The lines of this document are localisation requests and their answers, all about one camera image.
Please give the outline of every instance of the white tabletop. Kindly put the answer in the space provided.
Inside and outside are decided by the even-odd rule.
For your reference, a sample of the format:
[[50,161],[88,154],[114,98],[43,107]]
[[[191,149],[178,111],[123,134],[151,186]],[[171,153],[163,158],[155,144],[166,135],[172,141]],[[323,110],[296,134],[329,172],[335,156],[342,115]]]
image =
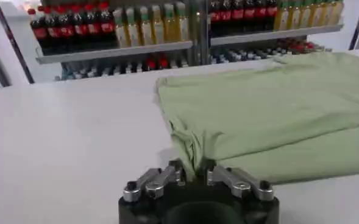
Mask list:
[[[176,157],[155,98],[156,79],[271,64],[252,61],[2,89],[0,223],[116,223],[125,183]],[[326,198],[344,203],[345,195],[354,199],[353,187],[346,184],[354,183],[351,178],[359,180],[324,180],[320,188],[311,187],[315,182],[277,186],[282,223],[341,223],[336,222],[341,217],[353,223],[359,209],[328,212],[333,204],[324,203]]]

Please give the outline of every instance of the bottle label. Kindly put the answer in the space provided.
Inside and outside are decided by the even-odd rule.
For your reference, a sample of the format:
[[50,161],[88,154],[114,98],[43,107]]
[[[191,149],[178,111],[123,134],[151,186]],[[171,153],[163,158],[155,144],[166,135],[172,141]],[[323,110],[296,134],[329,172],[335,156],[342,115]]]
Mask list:
[[187,26],[187,19],[180,20],[180,39],[182,41],[189,40],[189,33],[188,33],[188,26]]
[[84,36],[88,34],[88,27],[87,25],[75,25],[75,32],[78,35]]
[[153,44],[154,42],[152,41],[151,25],[143,24],[142,30],[143,30],[144,44],[145,45]]
[[255,17],[255,9],[246,9],[244,11],[244,18],[253,19]]
[[33,33],[37,39],[44,39],[47,37],[45,28],[33,29]]
[[243,19],[244,9],[234,10],[232,11],[233,19]]
[[124,27],[117,27],[116,35],[117,35],[117,40],[118,40],[118,43],[119,43],[119,47],[127,47],[126,35],[125,35]]
[[75,34],[73,26],[66,26],[61,28],[64,37],[71,37]]
[[88,31],[90,34],[98,34],[101,31],[99,23],[93,23],[88,25]]
[[274,17],[277,14],[278,8],[277,7],[269,7],[267,8],[267,16]]
[[163,35],[163,23],[155,23],[155,35],[157,44],[162,44],[165,42]]
[[255,17],[257,18],[263,18],[266,16],[266,9],[265,8],[259,8],[255,10]]
[[281,15],[281,23],[279,25],[279,30],[286,30],[288,25],[289,12],[283,12]]
[[51,37],[58,38],[62,36],[62,32],[60,31],[60,28],[57,27],[50,27],[48,28],[48,33]]
[[114,31],[114,23],[102,23],[102,32],[104,33],[111,33]]

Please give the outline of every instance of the plastic bottle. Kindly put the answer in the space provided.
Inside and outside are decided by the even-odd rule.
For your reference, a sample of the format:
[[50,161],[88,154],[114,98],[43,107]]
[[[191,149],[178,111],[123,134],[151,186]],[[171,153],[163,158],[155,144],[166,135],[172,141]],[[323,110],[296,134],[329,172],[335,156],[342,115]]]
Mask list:
[[295,0],[292,8],[289,9],[288,30],[295,30],[300,25],[300,1]]
[[299,27],[307,28],[309,26],[309,17],[311,15],[311,3],[312,0],[304,0],[302,7],[300,9],[300,23]]
[[141,15],[141,32],[143,33],[144,45],[154,44],[154,37],[152,36],[152,24],[148,18],[148,8],[140,7]]
[[188,18],[186,17],[186,6],[182,2],[177,2],[177,11],[178,11],[178,24],[179,24],[179,41],[188,41],[189,40],[189,28],[188,28]]
[[288,1],[282,0],[281,7],[278,9],[277,15],[275,16],[274,30],[286,30],[288,28]]
[[328,25],[337,25],[343,12],[344,3],[343,0],[336,0],[331,3],[332,14]]
[[162,44],[165,42],[164,39],[164,25],[160,14],[160,6],[153,5],[152,12],[154,16],[154,23],[152,24],[152,35],[154,37],[155,44]]

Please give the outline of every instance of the yellow juice bottle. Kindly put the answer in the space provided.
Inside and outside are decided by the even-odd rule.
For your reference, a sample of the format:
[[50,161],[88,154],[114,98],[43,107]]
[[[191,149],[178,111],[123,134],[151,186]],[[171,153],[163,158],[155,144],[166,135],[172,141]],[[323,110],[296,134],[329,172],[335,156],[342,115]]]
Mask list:
[[328,25],[337,25],[343,12],[343,0],[336,0],[331,3],[332,13]]
[[165,42],[164,25],[162,21],[162,14],[160,13],[160,6],[152,6],[153,23],[152,23],[152,36],[155,44],[162,44]]
[[292,8],[289,9],[289,17],[288,17],[288,30],[296,30],[300,25],[300,0],[295,0],[291,3]]
[[323,11],[320,16],[319,25],[320,26],[328,26],[328,23],[330,22],[330,18],[332,15],[332,1],[331,0],[324,0],[324,6]]
[[287,0],[282,0],[280,3],[280,8],[275,16],[274,30],[286,30],[288,28],[288,5],[289,2]]
[[311,15],[311,3],[312,0],[304,0],[302,7],[300,9],[300,21],[299,21],[299,27],[307,28],[309,25],[309,16]]

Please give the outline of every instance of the metal shelf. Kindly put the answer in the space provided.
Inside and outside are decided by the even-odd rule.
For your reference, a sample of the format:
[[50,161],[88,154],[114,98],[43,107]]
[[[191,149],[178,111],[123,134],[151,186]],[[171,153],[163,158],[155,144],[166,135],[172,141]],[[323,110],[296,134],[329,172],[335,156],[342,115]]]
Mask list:
[[189,49],[192,46],[193,46],[192,41],[183,41],[183,42],[175,42],[175,43],[153,44],[153,45],[139,46],[139,47],[127,47],[127,48],[105,49],[99,51],[86,51],[86,52],[76,52],[69,54],[39,56],[36,58],[36,60],[39,64],[42,65],[42,64],[68,62],[68,61],[89,60],[95,58],[118,57],[125,55],[147,54],[147,53],[161,52],[161,51],[182,50],[182,49]]
[[237,43],[247,43],[254,41],[273,40],[273,39],[287,38],[287,37],[299,37],[299,36],[306,36],[306,35],[317,34],[317,33],[337,32],[341,30],[342,27],[343,25],[339,24],[335,26],[311,27],[311,28],[304,28],[298,30],[284,30],[284,31],[276,31],[276,32],[217,37],[217,38],[211,38],[210,44],[212,46],[219,46],[223,44],[237,44]]

